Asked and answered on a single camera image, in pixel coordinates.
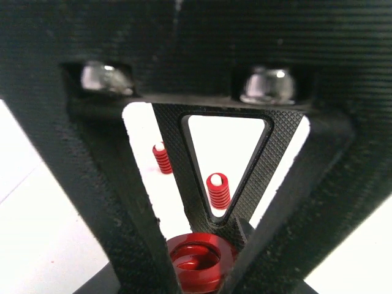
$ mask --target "white background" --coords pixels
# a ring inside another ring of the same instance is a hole
[[[124,121],[162,233],[171,238],[190,232],[174,177],[159,172],[151,152],[161,140],[151,106],[128,106]],[[189,124],[203,180],[212,172],[225,173],[233,194],[263,122],[193,117]],[[253,226],[307,132],[304,119],[251,219]],[[73,293],[108,260],[1,101],[0,138],[0,293]],[[392,293],[391,212],[387,200],[306,281],[320,294]]]

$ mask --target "red aluminum ring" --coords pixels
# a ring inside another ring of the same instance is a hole
[[[209,233],[190,233],[167,241],[171,261],[184,293],[211,293],[219,289],[234,265],[236,249]]]

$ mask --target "red spring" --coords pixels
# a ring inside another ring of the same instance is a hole
[[[216,209],[227,209],[230,205],[227,177],[223,173],[213,173],[207,179],[207,188],[212,206]]]
[[[154,145],[153,153],[159,165],[160,171],[166,175],[172,173],[172,165],[170,164],[169,157],[167,156],[167,151],[163,142]]]

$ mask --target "triangular opening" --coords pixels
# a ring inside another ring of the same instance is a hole
[[[255,154],[265,122],[256,118],[192,115],[188,125],[209,207],[214,216],[222,217]]]

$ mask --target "black 3d printed frame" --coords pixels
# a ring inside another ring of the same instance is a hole
[[[391,6],[4,3],[0,95],[102,245],[121,293],[181,293],[129,146],[128,103],[153,103],[192,229],[240,249],[236,217],[249,220],[306,115],[310,134],[220,293],[310,293],[302,280],[391,192]],[[87,61],[129,66],[136,93],[83,92]],[[317,94],[286,106],[242,103],[232,73],[265,64],[312,68]],[[203,202],[183,127],[191,114],[268,122],[224,220]]]

